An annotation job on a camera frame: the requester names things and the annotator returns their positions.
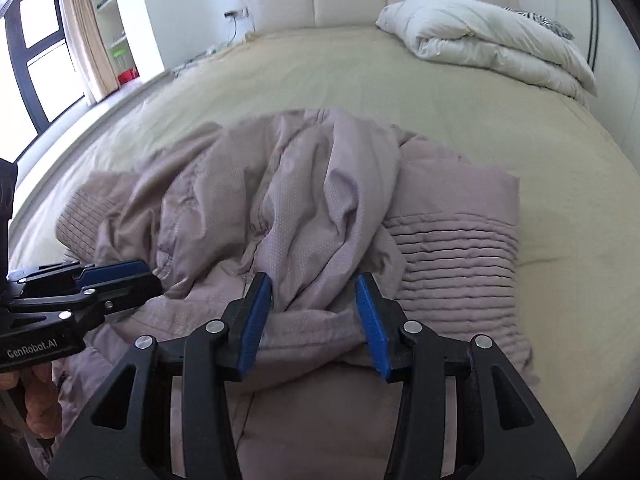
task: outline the red object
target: red object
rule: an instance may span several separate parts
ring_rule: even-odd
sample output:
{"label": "red object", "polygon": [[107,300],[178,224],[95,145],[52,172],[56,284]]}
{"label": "red object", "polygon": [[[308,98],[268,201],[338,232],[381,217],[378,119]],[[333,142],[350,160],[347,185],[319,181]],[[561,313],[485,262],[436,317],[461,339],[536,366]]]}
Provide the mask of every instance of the red object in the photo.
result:
{"label": "red object", "polygon": [[121,85],[124,85],[124,83],[128,83],[132,79],[135,79],[139,76],[140,74],[138,73],[138,70],[136,69],[136,67],[129,68],[128,70],[125,70],[122,74],[118,76],[118,82]]}

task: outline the striped pillow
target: striped pillow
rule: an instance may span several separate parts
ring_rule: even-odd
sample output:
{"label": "striped pillow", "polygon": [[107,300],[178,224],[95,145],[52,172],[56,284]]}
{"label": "striped pillow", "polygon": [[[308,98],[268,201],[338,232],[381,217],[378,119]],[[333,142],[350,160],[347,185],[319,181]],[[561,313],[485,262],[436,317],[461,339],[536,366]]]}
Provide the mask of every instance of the striped pillow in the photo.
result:
{"label": "striped pillow", "polygon": [[566,40],[572,40],[574,38],[574,35],[571,33],[571,31],[562,23],[556,22],[556,20],[550,20],[549,18],[545,18],[541,14],[536,14],[535,12],[527,12],[526,10],[511,9],[511,7],[505,7],[505,9],[511,10],[516,14],[533,20],[543,27],[548,28],[551,32],[557,34],[561,38],[565,38]]}

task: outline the bed sheet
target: bed sheet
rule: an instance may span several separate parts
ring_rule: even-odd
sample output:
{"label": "bed sheet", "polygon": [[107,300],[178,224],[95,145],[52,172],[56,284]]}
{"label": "bed sheet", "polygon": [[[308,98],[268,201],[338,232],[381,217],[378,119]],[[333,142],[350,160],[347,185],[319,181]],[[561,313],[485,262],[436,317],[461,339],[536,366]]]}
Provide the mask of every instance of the bed sheet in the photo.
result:
{"label": "bed sheet", "polygon": [[551,90],[415,59],[370,27],[253,37],[161,89],[86,150],[25,220],[11,267],[62,257],[55,220],[92,169],[129,169],[204,121],[331,106],[521,179],[519,323],[534,348],[536,395],[584,469],[640,386],[640,178],[585,108]]}

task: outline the shelf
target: shelf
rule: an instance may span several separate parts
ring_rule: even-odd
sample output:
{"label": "shelf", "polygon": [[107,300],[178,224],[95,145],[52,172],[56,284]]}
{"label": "shelf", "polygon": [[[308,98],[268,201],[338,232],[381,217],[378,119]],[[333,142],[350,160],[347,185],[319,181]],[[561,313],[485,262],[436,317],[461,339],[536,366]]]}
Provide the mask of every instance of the shelf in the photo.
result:
{"label": "shelf", "polygon": [[127,41],[127,35],[126,34],[124,36],[118,38],[116,41],[113,41],[113,43],[110,43],[109,44],[109,50],[111,50],[112,48],[117,47],[118,45],[120,45],[124,41]]}
{"label": "shelf", "polygon": [[95,10],[97,10],[98,12],[101,12],[102,10],[106,9],[107,7],[111,7],[116,0],[107,0],[106,2],[104,2],[100,7],[96,7]]}

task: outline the beige curtain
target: beige curtain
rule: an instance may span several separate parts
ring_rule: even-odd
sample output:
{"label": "beige curtain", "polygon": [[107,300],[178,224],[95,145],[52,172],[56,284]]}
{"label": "beige curtain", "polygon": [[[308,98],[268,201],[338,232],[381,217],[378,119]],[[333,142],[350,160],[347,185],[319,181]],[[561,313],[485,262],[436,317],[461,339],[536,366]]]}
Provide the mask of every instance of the beige curtain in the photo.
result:
{"label": "beige curtain", "polygon": [[71,61],[89,101],[99,102],[120,85],[104,48],[91,0],[60,0],[62,23]]}

